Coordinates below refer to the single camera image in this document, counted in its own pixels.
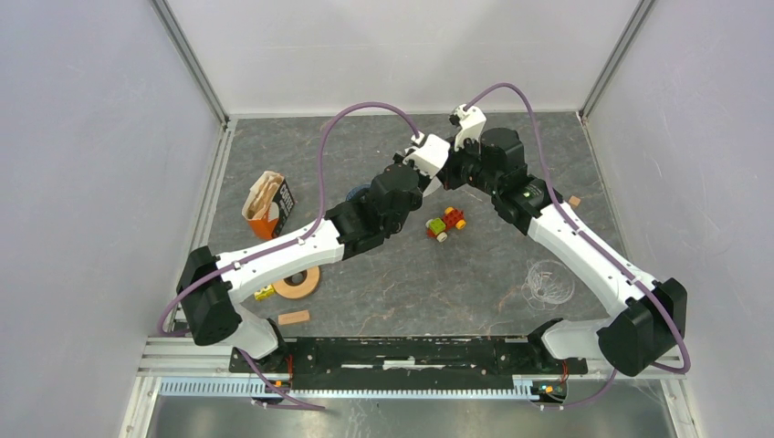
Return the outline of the white paper coffee filter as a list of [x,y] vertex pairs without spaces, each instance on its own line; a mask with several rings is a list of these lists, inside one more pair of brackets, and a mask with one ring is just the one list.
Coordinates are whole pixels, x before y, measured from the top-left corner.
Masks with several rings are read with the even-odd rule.
[[426,198],[436,192],[438,189],[443,188],[443,184],[439,181],[437,177],[434,177],[427,186],[423,189],[423,197]]

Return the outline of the blue plastic coffee dripper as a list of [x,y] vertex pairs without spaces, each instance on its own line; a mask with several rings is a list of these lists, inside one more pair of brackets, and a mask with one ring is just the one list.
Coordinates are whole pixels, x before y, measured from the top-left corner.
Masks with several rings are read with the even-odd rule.
[[371,186],[369,184],[362,184],[351,189],[346,195],[346,202],[361,203],[367,196]]

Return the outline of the orange black coffee filter box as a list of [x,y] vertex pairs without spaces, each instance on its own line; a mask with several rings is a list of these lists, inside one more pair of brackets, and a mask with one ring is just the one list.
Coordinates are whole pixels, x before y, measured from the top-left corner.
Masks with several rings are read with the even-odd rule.
[[295,204],[285,176],[265,171],[250,187],[242,216],[256,237],[271,240],[280,235]]

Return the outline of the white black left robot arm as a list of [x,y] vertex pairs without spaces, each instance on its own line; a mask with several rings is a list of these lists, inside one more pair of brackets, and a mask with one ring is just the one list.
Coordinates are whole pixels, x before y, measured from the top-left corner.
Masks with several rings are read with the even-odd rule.
[[228,342],[246,351],[262,370],[279,370],[287,348],[278,332],[267,319],[238,306],[260,287],[382,245],[422,205],[429,181],[406,164],[391,164],[321,221],[294,233],[230,254],[215,255],[206,245],[193,250],[177,297],[194,344]]

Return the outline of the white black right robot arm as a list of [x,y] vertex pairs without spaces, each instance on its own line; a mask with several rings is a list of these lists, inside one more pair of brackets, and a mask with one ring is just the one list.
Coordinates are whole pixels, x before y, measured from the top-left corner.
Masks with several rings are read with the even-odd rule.
[[528,172],[514,130],[466,131],[447,140],[436,175],[447,190],[464,184],[487,193],[498,215],[555,255],[598,298],[607,316],[562,320],[528,345],[529,365],[550,372],[563,359],[604,359],[634,377],[648,367],[685,374],[687,292],[676,279],[656,279],[597,236],[553,189]]

